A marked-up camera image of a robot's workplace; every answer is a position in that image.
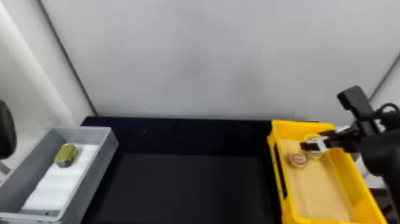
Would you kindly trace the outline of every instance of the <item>black handle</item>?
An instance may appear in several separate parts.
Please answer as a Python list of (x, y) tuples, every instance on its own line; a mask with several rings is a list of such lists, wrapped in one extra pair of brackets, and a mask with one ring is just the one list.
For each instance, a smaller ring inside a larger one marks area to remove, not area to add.
[(13, 117), (7, 105), (0, 99), (0, 159), (11, 156), (17, 146)]

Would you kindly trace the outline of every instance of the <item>white foam insert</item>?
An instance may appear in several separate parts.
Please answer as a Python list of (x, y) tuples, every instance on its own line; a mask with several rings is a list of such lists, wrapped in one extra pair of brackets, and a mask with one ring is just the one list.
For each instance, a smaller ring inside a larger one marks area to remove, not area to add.
[(67, 168), (53, 163), (26, 200), (22, 210), (61, 210), (66, 204), (79, 179), (89, 167), (98, 145), (75, 144), (78, 156)]

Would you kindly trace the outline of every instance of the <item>tray bottom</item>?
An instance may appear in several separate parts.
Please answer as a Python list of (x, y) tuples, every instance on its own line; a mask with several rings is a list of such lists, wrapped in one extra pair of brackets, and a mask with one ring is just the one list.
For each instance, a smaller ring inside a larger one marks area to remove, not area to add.
[(290, 191), (297, 214), (311, 219), (354, 222), (349, 198), (336, 179), (334, 167), (327, 154), (319, 160), (310, 160), (303, 169), (289, 165), (290, 153), (301, 152), (300, 141), (280, 139), (281, 155), (285, 158)]

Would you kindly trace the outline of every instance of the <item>black cable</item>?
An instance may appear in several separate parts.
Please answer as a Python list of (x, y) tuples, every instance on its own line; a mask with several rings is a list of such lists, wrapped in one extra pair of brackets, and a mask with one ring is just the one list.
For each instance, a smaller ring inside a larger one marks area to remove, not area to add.
[(391, 102), (388, 102), (388, 103), (383, 104), (383, 105), (378, 109), (378, 112), (379, 112), (379, 113), (383, 113), (383, 110), (386, 109), (387, 107), (392, 107), (397, 113), (400, 113), (400, 108), (399, 108), (396, 104), (391, 103)]

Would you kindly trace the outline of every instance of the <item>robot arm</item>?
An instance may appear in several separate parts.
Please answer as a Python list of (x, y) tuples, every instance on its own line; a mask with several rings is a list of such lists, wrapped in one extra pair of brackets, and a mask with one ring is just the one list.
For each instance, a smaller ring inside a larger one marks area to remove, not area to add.
[[(355, 125), (340, 132), (319, 133), (326, 148), (341, 147), (348, 153), (360, 152), (368, 171), (381, 176), (400, 214), (400, 109), (392, 103), (374, 111), (359, 86), (337, 95), (344, 109), (355, 117)], [(376, 121), (385, 128), (380, 131)], [(313, 141), (301, 143), (303, 150), (319, 150)]]

